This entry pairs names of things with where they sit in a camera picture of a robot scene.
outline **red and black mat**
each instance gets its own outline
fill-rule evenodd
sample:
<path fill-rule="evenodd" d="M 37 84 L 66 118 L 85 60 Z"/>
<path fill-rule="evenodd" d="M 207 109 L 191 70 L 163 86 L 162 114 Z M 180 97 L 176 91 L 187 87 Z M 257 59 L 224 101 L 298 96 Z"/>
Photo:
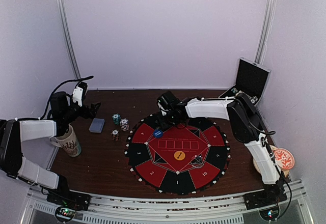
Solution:
<path fill-rule="evenodd" d="M 226 135 L 208 119 L 190 118 L 155 138 L 157 116 L 141 120 L 130 132 L 125 151 L 130 171 L 159 192 L 184 195 L 216 184 L 231 158 Z"/>

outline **mug handle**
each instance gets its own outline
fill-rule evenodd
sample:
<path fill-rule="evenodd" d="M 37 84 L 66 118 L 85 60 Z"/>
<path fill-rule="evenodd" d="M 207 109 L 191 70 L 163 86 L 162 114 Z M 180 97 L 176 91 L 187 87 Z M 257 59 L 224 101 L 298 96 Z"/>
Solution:
<path fill-rule="evenodd" d="M 51 137 L 51 138 L 50 138 L 50 143 L 51 143 L 52 145 L 56 146 L 56 147 L 61 148 L 61 145 L 58 143 L 58 141 L 56 140 L 55 137 Z"/>

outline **open black case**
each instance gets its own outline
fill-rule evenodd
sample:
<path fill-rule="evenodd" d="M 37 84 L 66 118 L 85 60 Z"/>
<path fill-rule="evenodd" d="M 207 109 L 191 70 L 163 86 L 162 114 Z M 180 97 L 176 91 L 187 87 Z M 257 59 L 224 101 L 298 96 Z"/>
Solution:
<path fill-rule="evenodd" d="M 235 85 L 221 94 L 219 98 L 233 97 L 245 93 L 256 105 L 266 88 L 270 70 L 245 58 L 240 58 Z"/>

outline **mug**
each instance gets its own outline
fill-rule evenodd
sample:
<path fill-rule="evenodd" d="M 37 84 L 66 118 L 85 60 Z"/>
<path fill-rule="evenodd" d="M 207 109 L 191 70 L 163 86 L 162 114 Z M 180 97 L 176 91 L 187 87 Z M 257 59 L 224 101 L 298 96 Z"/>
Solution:
<path fill-rule="evenodd" d="M 76 157 L 82 152 L 80 143 L 71 125 L 69 125 L 67 133 L 63 136 L 52 137 L 50 141 L 54 146 L 63 148 L 71 157 Z"/>

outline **blue poker chip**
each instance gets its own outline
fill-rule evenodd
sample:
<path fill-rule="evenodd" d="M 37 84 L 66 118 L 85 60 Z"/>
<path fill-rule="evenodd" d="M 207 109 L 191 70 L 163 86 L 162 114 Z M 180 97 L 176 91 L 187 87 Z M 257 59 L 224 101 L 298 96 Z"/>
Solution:
<path fill-rule="evenodd" d="M 161 130 L 155 130 L 155 131 L 153 132 L 153 136 L 154 136 L 155 138 L 160 138 L 160 137 L 163 136 L 163 132 L 162 132 Z"/>

